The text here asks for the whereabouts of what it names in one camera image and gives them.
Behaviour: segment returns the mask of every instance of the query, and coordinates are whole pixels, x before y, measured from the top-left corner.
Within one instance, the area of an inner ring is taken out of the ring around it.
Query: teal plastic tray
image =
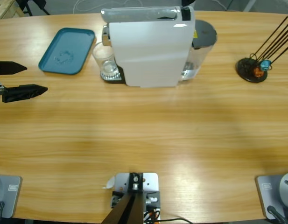
[[[78,73],[87,58],[95,34],[89,29],[60,29],[42,59],[42,71],[74,75]]]

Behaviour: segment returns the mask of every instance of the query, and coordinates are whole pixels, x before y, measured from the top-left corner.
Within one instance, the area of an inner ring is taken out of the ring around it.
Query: wire
[[[233,11],[233,12],[239,12],[237,10],[229,10],[226,6],[224,6],[222,3],[220,3],[218,0],[211,0],[213,2],[218,3],[225,11]]]
[[[222,8],[224,8],[225,11],[227,11],[227,7],[224,6],[222,3],[220,3],[218,0],[211,0],[211,1],[218,3]]]
[[[189,224],[194,224],[191,221],[185,219],[185,218],[172,218],[172,219],[161,219],[161,220],[153,220],[153,221],[145,221],[145,223],[156,223],[156,222],[172,222],[172,221],[177,221],[177,220],[181,220],[181,221],[185,221]]]
[[[158,217],[160,216],[160,212],[161,212],[160,210],[151,210],[151,211],[146,212],[145,215],[149,214],[149,217],[146,220],[144,220],[144,223],[148,224],[148,223],[171,222],[171,221],[181,220],[181,221],[185,221],[185,222],[187,222],[189,224],[193,224],[191,221],[189,221],[189,220],[187,220],[185,218],[172,218],[172,219],[159,219],[158,220]]]
[[[99,8],[99,7],[102,7],[102,6],[107,5],[109,3],[116,3],[117,5],[120,5],[121,7],[124,7],[130,1],[137,1],[140,4],[140,6],[143,7],[143,3],[142,3],[141,0],[126,0],[123,3],[120,3],[120,2],[117,2],[117,1],[105,2],[103,4],[100,4],[98,6],[95,6],[95,7],[92,7],[92,8],[88,8],[88,9],[80,9],[80,8],[78,8],[78,5],[80,5],[81,3],[85,2],[85,1],[90,1],[90,0],[77,0],[76,3],[73,6],[72,14],[75,13],[75,10],[77,10],[78,12],[89,12],[91,10],[94,10],[96,8]]]

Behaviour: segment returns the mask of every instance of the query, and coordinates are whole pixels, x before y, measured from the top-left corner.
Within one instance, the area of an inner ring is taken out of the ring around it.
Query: wooden table
[[[163,218],[263,218],[255,177],[288,172],[288,52],[260,84],[234,65],[283,18],[197,12],[217,30],[217,44],[194,80],[152,89],[104,83],[91,55],[73,76],[39,70],[61,28],[92,29],[99,41],[99,14],[1,20],[0,60],[28,70],[0,81],[49,88],[0,102],[0,175],[23,178],[15,217],[100,223],[111,210],[106,182],[150,171],[159,175]]]

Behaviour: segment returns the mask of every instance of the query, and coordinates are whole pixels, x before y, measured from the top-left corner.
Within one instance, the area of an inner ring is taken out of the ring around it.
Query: gray lid
[[[197,38],[192,41],[195,49],[209,47],[217,41],[217,33],[213,26],[203,20],[196,20]]]

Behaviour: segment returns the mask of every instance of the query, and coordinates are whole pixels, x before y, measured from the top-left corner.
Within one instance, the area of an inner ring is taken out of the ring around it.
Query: black rod
[[[285,22],[285,20],[288,18],[288,15],[284,18],[284,20],[280,23],[280,25],[274,30],[274,32],[267,38],[267,40],[261,45],[261,47],[256,51],[255,55],[258,53],[258,51],[266,44],[266,42],[272,37],[272,35],[280,28],[280,26]]]
[[[288,50],[288,47],[286,47],[286,49],[284,49],[283,50],[283,52],[282,53],[280,53],[280,55],[279,56],[277,56],[277,58],[276,59],[274,59],[273,60],[273,62],[271,62],[271,64],[270,65],[272,65],[279,57],[281,57],[282,56],[282,54],[284,54],[286,51]]]
[[[288,29],[286,30],[286,32],[263,54],[261,54],[261,56],[258,58],[259,60],[262,58],[262,59],[264,59],[265,58],[265,56],[267,55],[267,54],[270,54],[271,53],[271,50],[276,46],[276,44],[278,44],[280,41],[282,41],[282,39],[283,39],[283,37],[286,35],[288,33]]]
[[[273,52],[266,57],[267,59],[271,58],[271,56],[273,56],[281,47],[283,47],[285,45],[285,43],[288,42],[288,38],[287,37],[288,37],[288,35],[284,38],[284,40],[282,40],[282,42],[280,42],[278,44],[278,46],[276,46],[275,49],[273,49]]]

